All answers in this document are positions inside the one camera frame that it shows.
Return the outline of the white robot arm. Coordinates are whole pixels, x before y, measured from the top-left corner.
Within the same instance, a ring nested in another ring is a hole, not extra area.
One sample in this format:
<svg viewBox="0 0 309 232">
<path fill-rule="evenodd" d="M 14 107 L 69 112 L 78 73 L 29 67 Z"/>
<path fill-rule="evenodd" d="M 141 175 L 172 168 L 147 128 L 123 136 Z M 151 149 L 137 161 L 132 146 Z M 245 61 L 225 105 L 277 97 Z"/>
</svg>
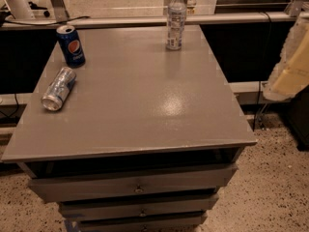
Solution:
<svg viewBox="0 0 309 232">
<path fill-rule="evenodd" d="M 299 17 L 283 44 L 263 96 L 281 102 L 294 98 L 309 85 L 309 19 Z"/>
</svg>

